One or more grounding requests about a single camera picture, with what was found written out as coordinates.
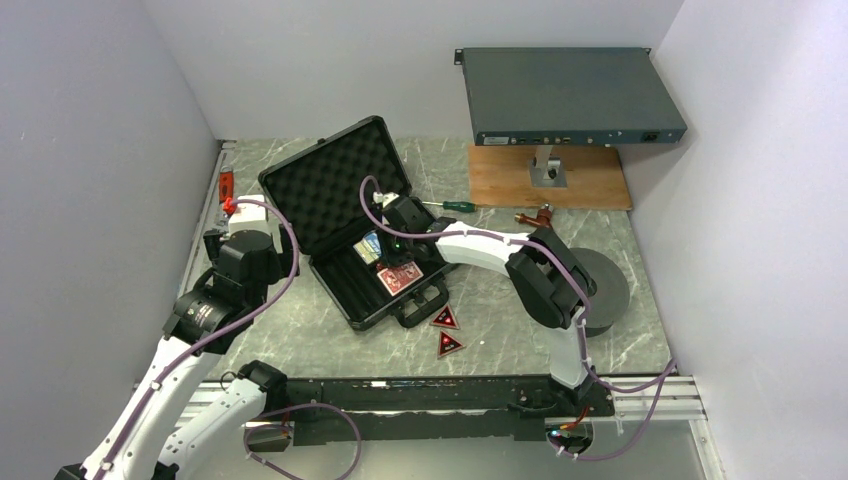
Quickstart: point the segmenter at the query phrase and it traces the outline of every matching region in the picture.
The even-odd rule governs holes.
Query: metal stand
[[[562,160],[551,156],[553,145],[539,145],[536,155],[530,160],[530,181],[534,187],[566,188],[565,169]]]

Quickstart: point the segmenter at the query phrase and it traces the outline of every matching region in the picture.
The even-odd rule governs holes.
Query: white wall
[[[145,0],[217,138],[471,135],[471,46],[659,45],[682,0]]]
[[[0,478],[53,478],[146,369],[217,144],[137,0],[3,2],[0,125]]]
[[[655,63],[692,130],[623,154],[731,479],[848,477],[845,25],[840,0],[687,0]]]

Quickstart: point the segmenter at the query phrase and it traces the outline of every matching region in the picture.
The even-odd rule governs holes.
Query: gray floor
[[[249,140],[236,145],[231,165],[236,194],[261,193],[257,174],[313,144],[311,139]],[[423,200],[467,200],[465,140],[396,140],[413,193]],[[441,209],[435,208],[436,215]],[[512,208],[485,208],[472,214],[448,212],[468,224],[504,232],[530,232],[513,220]],[[207,224],[212,223],[212,213]],[[602,374],[658,373],[670,357],[642,259],[625,212],[557,210],[554,229],[571,247],[604,253],[621,267],[631,289],[630,307],[611,330],[589,340]],[[208,265],[197,252],[192,281]],[[545,328],[524,311],[511,282],[493,272],[462,266],[448,275],[451,306],[462,330],[462,351],[437,359],[438,329],[423,323],[407,330],[387,318],[361,333],[312,276],[307,258],[301,276],[281,301],[236,340],[213,375],[259,359],[289,376],[401,376],[548,373]]]

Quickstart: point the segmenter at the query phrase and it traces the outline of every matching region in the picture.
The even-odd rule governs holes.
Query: case handle
[[[439,290],[439,295],[424,305],[419,306],[418,310],[416,310],[412,315],[407,316],[403,311],[402,305],[392,312],[392,315],[394,315],[397,319],[400,326],[403,328],[412,328],[424,321],[430,315],[436,313],[436,311],[440,308],[447,305],[448,300],[450,299],[450,292],[448,292],[448,287],[445,285],[444,274],[439,273],[434,276],[430,285],[427,287],[419,287],[418,293],[423,295],[424,290],[426,290],[429,286],[436,287]]]

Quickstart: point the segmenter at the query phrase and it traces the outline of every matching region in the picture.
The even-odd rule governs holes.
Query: wooden board
[[[528,162],[536,147],[468,147],[471,201],[487,207],[539,207],[630,210],[633,202],[621,171],[618,150],[609,147],[554,147],[565,165],[566,188],[536,188]]]

